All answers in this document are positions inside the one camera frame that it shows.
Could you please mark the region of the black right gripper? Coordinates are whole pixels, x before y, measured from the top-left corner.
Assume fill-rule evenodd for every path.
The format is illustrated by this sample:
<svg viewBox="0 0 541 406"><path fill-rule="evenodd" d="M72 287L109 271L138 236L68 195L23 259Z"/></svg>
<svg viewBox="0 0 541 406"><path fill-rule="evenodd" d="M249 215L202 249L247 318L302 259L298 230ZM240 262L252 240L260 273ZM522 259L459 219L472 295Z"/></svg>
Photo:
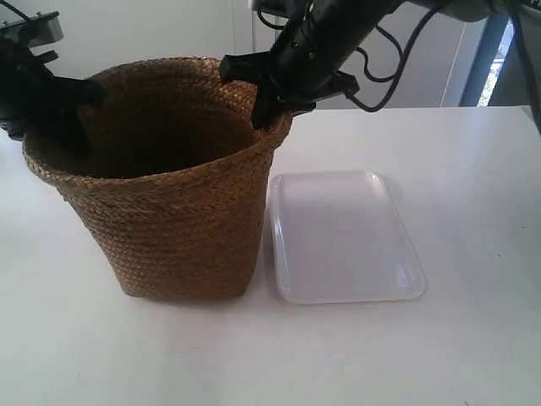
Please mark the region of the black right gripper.
<svg viewBox="0 0 541 406"><path fill-rule="evenodd" d="M375 26L398 1L311 1L293 16L270 52L225 55L222 81L258 85L251 112L253 129L263 129L287 108L311 112L322 100L359 90L341 71Z"/></svg>

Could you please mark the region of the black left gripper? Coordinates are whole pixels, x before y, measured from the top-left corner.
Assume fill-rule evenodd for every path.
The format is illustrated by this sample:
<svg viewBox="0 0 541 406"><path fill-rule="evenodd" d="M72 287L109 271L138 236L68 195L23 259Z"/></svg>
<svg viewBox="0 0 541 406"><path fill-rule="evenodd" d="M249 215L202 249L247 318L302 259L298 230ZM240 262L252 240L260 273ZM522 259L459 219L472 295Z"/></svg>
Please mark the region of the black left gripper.
<svg viewBox="0 0 541 406"><path fill-rule="evenodd" d="M57 59L48 51L38 56L12 40L1 41L1 129L21 140L31 130L48 145L62 147L76 157L90 154L90 141L77 107L99 106L104 89L94 80L53 77L46 64ZM64 106L52 105L49 90Z"/></svg>

